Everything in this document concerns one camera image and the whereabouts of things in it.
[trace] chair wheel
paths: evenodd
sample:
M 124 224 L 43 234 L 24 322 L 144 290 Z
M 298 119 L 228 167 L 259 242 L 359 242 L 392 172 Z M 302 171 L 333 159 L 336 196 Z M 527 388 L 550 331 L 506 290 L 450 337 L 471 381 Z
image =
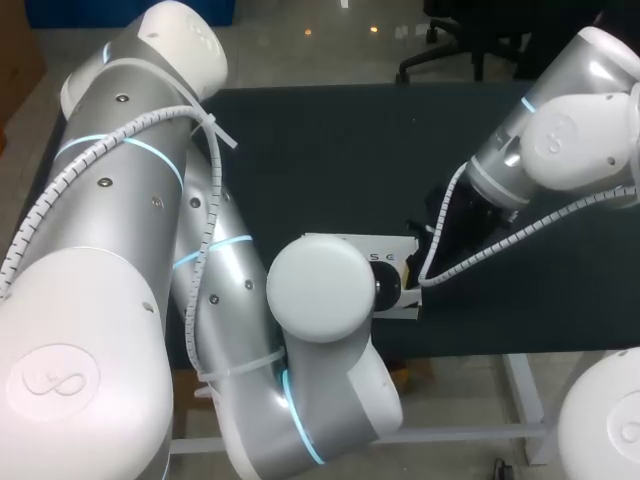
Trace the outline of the chair wheel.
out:
M 427 44 L 437 43 L 438 42 L 438 29 L 430 27 L 427 30 Z
M 504 460 L 496 460 L 493 471 L 493 480 L 515 480 L 513 467 L 504 463 Z
M 396 85 L 408 85 L 409 83 L 411 83 L 409 81 L 409 75 L 400 72 L 396 73 Z

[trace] chair base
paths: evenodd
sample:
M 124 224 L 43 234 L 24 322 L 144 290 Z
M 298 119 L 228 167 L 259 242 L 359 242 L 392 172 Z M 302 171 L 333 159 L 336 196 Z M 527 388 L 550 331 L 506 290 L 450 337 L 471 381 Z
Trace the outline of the chair base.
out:
M 454 40 L 441 47 L 407 58 L 400 63 L 396 74 L 397 84 L 410 83 L 409 74 L 407 73 L 408 68 L 460 53 L 471 53 L 473 79 L 476 82 L 481 82 L 484 78 L 484 56 L 486 53 L 491 53 L 512 62 L 517 62 L 520 58 L 519 48 L 522 45 L 522 37 L 520 35 L 510 36 L 509 45 L 502 43 L 498 38 L 470 38 L 465 35 L 464 29 L 457 23 L 434 18 L 431 20 L 429 31 L 427 32 L 427 43 L 435 43 L 437 41 L 436 29 L 438 28 L 453 35 L 455 37 Z

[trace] white joint cap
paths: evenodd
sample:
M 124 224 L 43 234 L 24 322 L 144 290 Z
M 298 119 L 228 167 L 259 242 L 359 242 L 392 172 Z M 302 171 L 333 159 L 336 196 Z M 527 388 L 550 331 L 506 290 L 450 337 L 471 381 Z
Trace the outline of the white joint cap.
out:
M 637 141 L 629 108 L 626 93 L 565 95 L 545 103 L 520 141 L 527 174 L 560 191 L 617 181 Z
M 640 348 L 597 363 L 567 396 L 558 438 L 571 480 L 640 478 Z
M 333 235 L 309 235 L 276 257 L 269 306 L 291 335 L 326 343 L 353 333 L 371 315 L 375 279 L 364 256 Z
M 200 101 L 227 79 L 227 57 L 207 22 L 180 2 L 161 2 L 144 14 L 138 38 L 156 50 Z
M 59 250 L 0 305 L 0 478 L 131 480 L 171 426 L 160 310 L 111 253 Z

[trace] cardboard box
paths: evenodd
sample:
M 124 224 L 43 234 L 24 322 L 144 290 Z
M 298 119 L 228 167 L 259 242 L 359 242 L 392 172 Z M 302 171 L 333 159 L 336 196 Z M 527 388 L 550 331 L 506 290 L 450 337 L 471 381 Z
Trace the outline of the cardboard box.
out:
M 0 1 L 0 125 L 6 125 L 44 73 L 44 59 L 27 23 L 24 1 Z

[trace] metal table frame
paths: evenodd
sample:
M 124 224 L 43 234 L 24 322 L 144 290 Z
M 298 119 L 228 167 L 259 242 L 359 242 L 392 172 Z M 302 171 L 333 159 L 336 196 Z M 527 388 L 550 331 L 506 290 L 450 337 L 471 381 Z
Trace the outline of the metal table frame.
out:
M 452 442 L 462 440 L 496 440 L 525 438 L 529 465 L 546 465 L 558 452 L 558 420 L 560 409 L 571 386 L 606 352 L 584 352 L 562 385 L 548 411 L 544 411 L 540 395 L 525 353 L 503 355 L 507 378 L 515 402 L 519 423 L 490 427 L 403 428 L 376 444 Z M 213 453 L 225 450 L 220 437 L 175 439 L 172 455 Z

